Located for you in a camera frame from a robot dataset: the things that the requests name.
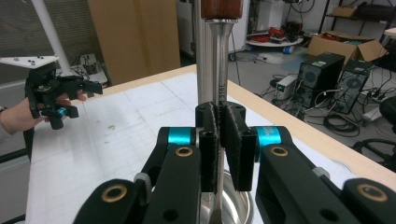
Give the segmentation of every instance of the silver cylinder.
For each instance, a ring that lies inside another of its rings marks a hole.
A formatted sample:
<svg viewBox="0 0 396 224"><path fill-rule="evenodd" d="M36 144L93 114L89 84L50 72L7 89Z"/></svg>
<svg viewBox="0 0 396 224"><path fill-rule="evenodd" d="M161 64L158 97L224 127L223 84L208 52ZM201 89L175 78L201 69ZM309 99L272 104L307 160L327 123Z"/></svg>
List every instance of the silver cylinder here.
<svg viewBox="0 0 396 224"><path fill-rule="evenodd" d="M213 19L205 21L210 26L213 36L213 98L212 102L218 109L218 136L221 133L221 115L224 106L227 104L227 79L228 79L228 39L230 37L233 24L237 20ZM209 224L222 223L222 192L223 192L223 172L224 172L224 147L218 145L217 152L217 194L212 195L213 207Z"/></svg>
<svg viewBox="0 0 396 224"><path fill-rule="evenodd" d="M233 25L237 20L207 20L213 35L213 98L215 106L223 106L227 102L228 80L228 39Z"/></svg>
<svg viewBox="0 0 396 224"><path fill-rule="evenodd" d="M209 25L201 18L201 0L194 1L195 57L197 64L198 105L213 99L213 46Z"/></svg>

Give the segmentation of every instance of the cyan light strip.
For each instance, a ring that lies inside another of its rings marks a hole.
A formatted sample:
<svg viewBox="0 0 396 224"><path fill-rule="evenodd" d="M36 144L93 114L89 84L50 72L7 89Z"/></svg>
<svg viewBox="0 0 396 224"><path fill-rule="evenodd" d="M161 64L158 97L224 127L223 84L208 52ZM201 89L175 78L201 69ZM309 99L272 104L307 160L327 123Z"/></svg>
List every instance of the cyan light strip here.
<svg viewBox="0 0 396 224"><path fill-rule="evenodd" d="M256 127L257 135L259 136L260 152L265 146L270 144L281 144L282 138L280 137L279 130L276 126L259 126Z"/></svg>
<svg viewBox="0 0 396 224"><path fill-rule="evenodd" d="M170 128L168 135L168 143L176 144L176 145L190 145L191 128L190 127Z"/></svg>

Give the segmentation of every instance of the floor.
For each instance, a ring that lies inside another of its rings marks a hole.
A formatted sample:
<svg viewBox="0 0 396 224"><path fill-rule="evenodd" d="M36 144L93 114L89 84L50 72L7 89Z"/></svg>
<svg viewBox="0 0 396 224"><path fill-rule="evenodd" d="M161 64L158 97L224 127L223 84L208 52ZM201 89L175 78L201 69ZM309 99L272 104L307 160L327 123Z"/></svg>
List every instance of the floor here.
<svg viewBox="0 0 396 224"><path fill-rule="evenodd" d="M356 103L352 109L352 112L348 115L341 114L358 125L350 124L352 127L351 133L336 133L330 131L328 128L323 126L323 120L328 114L334 114L334 112L329 111L329 108L303 108L300 105L294 105L293 102L287 100L284 102L274 102L274 88L270 86L271 80L275 78L283 78L285 76L298 76L300 64L306 60L307 56L305 54L305 48L294 48L291 54L283 54L280 48L262 48L255 47L254 49L245 50L236 53L236 60L234 62L229 62L228 79L232 82L239 84L241 87L262 96L263 100L268 102L273 102L278 104L279 108L291 110L291 113L296 115L304 114L303 119L305 122L309 123L312 127L318 129L319 131L326 133L330 137L338 140L348 147L352 147L356 142L362 141L369 138L380 138L388 139L391 141L396 141L396 134L391 130L391 125L384 119L379 118L372 122L367 122L361 120L362 111L365 112L376 109L379 105L374 100L369 100L368 105L364 108L359 103ZM261 62L254 60L260 53L265 53L268 56L267 62ZM182 65L188 65L192 63L191 58L181 57ZM364 90L380 87L383 85L382 90L389 90L387 96L395 95L393 88L396 87L396 74L393 73L391 79L389 79L389 71L377 67L372 70L372 74L367 80ZM360 102L363 102L365 95L358 98ZM345 121L340 119L330 119L330 122L335 125L343 125ZM375 147L380 148L381 151L392 154L391 146L386 146L383 144L374 144ZM363 154L375 161L382 161L374 153L364 149Z"/></svg>

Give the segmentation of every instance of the cardboard box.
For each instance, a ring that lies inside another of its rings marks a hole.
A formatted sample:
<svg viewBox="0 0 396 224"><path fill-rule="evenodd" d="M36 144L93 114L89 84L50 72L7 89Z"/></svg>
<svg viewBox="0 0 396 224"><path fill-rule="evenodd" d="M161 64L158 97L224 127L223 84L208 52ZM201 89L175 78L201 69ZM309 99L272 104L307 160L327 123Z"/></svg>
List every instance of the cardboard box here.
<svg viewBox="0 0 396 224"><path fill-rule="evenodd" d="M112 85L180 67L174 0L88 0Z"/></svg>
<svg viewBox="0 0 396 224"><path fill-rule="evenodd" d="M371 62L384 56L387 51L375 39L364 36L347 35L335 31L325 32L312 37L309 43L309 55L318 56L324 52L331 52L346 56L347 61L352 59Z"/></svg>
<svg viewBox="0 0 396 224"><path fill-rule="evenodd" d="M355 11L356 11L356 7L354 7L354 6L335 7L332 10L332 16L352 17L352 16L354 16Z"/></svg>

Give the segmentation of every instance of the human hand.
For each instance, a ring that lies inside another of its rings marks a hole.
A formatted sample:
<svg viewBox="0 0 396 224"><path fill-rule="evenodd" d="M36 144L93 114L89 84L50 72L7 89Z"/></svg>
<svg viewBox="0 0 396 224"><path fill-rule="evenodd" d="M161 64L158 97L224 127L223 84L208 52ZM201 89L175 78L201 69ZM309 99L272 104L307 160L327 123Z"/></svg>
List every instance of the human hand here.
<svg viewBox="0 0 396 224"><path fill-rule="evenodd" d="M61 95L57 99L58 104L71 105L71 102L68 101L67 98L68 96L66 93ZM78 91L78 99L80 101L86 101L87 97L82 95L81 91ZM0 113L0 121L9 133L29 130L35 127L42 120L49 121L46 117L40 117L38 119L33 118L29 108L29 100L27 98L23 99L19 104Z"/></svg>

